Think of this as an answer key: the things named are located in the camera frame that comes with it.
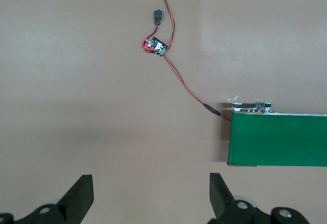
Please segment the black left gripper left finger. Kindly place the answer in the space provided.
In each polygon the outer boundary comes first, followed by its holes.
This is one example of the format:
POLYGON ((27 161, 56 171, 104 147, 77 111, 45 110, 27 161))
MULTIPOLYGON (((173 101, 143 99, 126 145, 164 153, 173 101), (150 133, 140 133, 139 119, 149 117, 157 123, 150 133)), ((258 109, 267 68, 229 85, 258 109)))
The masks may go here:
POLYGON ((18 220, 11 213, 2 213, 1 223, 81 223, 93 202, 92 175, 82 175, 57 203, 40 206, 18 220))

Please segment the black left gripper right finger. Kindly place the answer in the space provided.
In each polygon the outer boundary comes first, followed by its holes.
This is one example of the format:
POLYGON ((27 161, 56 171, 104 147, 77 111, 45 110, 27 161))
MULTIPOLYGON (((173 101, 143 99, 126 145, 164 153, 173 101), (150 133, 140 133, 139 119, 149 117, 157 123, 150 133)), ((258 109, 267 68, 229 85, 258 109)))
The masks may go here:
POLYGON ((308 223, 291 208, 275 207, 267 214, 244 199, 235 199, 219 173, 210 174, 209 198, 215 214, 209 223, 308 223))

